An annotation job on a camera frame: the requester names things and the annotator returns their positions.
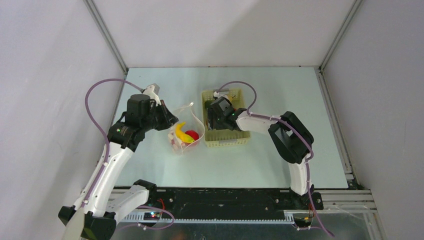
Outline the clear dotted zip bag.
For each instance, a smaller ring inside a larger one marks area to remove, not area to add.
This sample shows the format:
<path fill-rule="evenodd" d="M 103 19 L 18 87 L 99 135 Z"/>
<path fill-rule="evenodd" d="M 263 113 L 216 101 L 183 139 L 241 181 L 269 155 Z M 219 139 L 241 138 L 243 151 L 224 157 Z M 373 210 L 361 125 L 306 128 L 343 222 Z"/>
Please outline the clear dotted zip bag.
<path fill-rule="evenodd" d="M 190 102 L 172 112 L 178 121 L 169 129 L 167 137 L 175 154 L 192 150 L 205 135 L 205 126 L 195 114 L 194 105 Z"/>

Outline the yellow banana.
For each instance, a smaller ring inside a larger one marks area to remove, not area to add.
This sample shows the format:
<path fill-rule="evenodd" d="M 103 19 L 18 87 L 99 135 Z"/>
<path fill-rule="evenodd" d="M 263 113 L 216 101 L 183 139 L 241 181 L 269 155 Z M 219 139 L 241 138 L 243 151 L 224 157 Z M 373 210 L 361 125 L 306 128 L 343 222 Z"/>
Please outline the yellow banana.
<path fill-rule="evenodd" d="M 192 144 L 195 142 L 194 138 L 190 135 L 186 134 L 182 131 L 183 126 L 186 124 L 186 122 L 177 123 L 175 127 L 175 135 L 178 139 L 180 139 L 185 144 Z"/>

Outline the red pomegranate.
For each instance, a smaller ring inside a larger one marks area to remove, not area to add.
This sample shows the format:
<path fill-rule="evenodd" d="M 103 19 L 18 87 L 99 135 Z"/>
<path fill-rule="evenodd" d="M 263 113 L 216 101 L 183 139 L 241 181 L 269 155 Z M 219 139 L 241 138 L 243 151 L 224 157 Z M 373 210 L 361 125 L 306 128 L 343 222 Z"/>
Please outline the red pomegranate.
<path fill-rule="evenodd" d="M 185 131 L 185 134 L 193 138 L 194 141 L 197 141 L 200 138 L 199 134 L 194 130 L 187 130 Z"/>

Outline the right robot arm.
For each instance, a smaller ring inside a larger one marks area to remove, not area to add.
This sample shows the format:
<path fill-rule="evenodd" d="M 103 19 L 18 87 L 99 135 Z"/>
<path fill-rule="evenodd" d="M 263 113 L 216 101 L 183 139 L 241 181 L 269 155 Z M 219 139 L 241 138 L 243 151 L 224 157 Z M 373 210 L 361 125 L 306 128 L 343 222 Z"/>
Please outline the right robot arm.
<path fill-rule="evenodd" d="M 315 211 L 314 185 L 309 161 L 313 158 L 314 137 L 291 111 L 283 115 L 267 116 L 252 113 L 246 108 L 235 108 L 225 97 L 205 104 L 207 126 L 210 130 L 255 132 L 268 135 L 280 157 L 289 167 L 291 204 L 297 209 L 309 206 Z"/>

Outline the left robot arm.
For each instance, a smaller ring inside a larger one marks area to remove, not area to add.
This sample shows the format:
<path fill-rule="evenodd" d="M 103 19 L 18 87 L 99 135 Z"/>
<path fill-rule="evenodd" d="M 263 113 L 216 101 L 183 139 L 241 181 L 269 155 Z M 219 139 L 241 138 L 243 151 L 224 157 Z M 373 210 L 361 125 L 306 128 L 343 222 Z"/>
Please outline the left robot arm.
<path fill-rule="evenodd" d="M 167 130 L 178 122 L 155 93 L 132 95 L 126 111 L 106 136 L 102 160 L 80 197 L 58 214 L 66 226 L 64 240 L 109 240 L 118 223 L 140 205 L 153 208 L 158 202 L 156 185 L 138 180 L 123 196 L 109 203 L 109 197 L 124 166 L 150 130 Z"/>

